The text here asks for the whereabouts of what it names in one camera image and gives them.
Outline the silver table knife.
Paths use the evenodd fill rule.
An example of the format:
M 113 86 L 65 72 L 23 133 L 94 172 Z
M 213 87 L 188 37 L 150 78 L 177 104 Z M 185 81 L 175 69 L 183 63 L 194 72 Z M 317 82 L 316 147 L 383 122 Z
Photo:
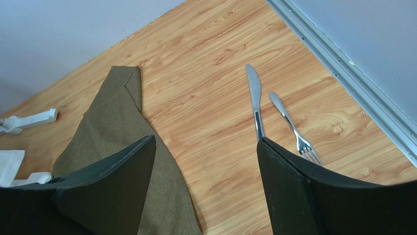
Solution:
M 260 111 L 260 100 L 261 100 L 261 83 L 259 77 L 253 68 L 252 65 L 247 64 L 245 66 L 246 74 L 249 83 L 251 103 L 255 119 L 255 131 L 257 136 L 257 141 L 260 141 L 264 135 L 264 129 L 261 120 L 261 111 Z

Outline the olive brown cloth napkin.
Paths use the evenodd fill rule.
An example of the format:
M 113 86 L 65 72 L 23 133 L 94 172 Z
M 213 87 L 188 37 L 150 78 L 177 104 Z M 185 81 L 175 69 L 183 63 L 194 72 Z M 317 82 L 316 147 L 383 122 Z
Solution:
M 139 223 L 140 235 L 199 235 L 201 229 L 184 177 L 160 136 L 142 114 L 138 67 L 113 66 L 84 113 L 74 137 L 55 161 L 61 177 L 102 160 L 147 135 L 156 156 Z

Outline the silver fork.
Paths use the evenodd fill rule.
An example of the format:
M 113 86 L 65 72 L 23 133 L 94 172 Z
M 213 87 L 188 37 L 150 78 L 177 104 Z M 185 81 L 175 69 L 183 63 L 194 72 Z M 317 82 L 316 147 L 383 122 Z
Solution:
M 309 160 L 310 162 L 323 166 L 324 163 L 318 156 L 312 144 L 307 139 L 303 138 L 297 131 L 295 124 L 290 119 L 278 95 L 275 92 L 269 92 L 268 96 L 271 102 L 275 105 L 275 107 L 278 109 L 278 111 L 281 113 L 283 118 L 287 121 L 290 128 L 294 132 L 294 135 L 296 137 L 297 150 L 300 153 L 301 157 L 304 158 L 305 160 Z

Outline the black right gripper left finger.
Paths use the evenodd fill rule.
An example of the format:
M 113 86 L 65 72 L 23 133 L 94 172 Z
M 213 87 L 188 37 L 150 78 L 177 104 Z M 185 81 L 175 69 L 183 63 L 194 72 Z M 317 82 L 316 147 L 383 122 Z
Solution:
M 3 235 L 135 235 L 156 155 L 156 139 L 45 184 L 0 190 Z

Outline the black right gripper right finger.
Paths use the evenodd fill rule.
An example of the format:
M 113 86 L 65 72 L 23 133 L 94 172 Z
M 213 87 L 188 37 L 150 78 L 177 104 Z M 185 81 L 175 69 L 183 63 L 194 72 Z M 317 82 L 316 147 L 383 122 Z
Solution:
M 257 158 L 276 235 L 414 235 L 417 183 L 379 185 L 333 172 L 269 138 Z

